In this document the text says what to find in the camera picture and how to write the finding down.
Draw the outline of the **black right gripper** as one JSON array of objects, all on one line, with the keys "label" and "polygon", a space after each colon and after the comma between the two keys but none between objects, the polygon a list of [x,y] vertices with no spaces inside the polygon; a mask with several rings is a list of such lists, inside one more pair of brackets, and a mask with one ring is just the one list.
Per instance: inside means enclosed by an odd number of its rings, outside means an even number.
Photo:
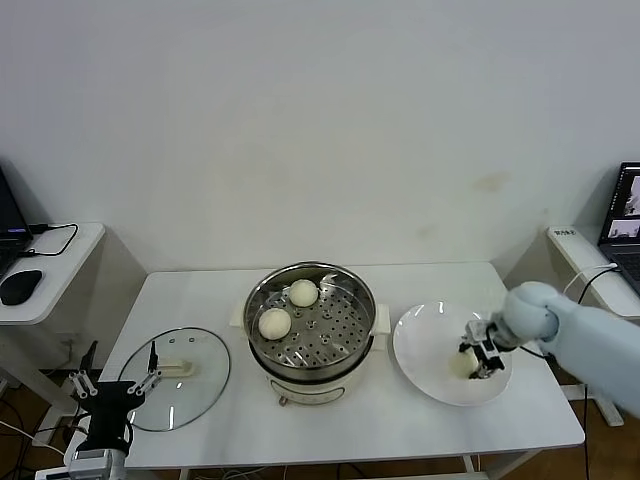
[{"label": "black right gripper", "polygon": [[484,380],[504,371],[505,364],[494,342],[495,324],[485,320],[472,320],[465,326],[459,353],[474,353],[478,366],[469,375],[471,380]]}]

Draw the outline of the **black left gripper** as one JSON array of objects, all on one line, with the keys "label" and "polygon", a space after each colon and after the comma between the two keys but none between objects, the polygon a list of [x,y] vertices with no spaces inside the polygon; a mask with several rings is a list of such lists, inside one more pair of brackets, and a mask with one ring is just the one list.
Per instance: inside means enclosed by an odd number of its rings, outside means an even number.
[{"label": "black left gripper", "polygon": [[147,374],[139,382],[99,382],[94,386],[91,372],[98,342],[94,340],[82,356],[79,368],[69,373],[80,406],[90,416],[88,433],[80,450],[129,450],[132,427],[128,420],[131,411],[140,406],[140,396],[153,390],[161,380],[156,342],[151,342]]}]

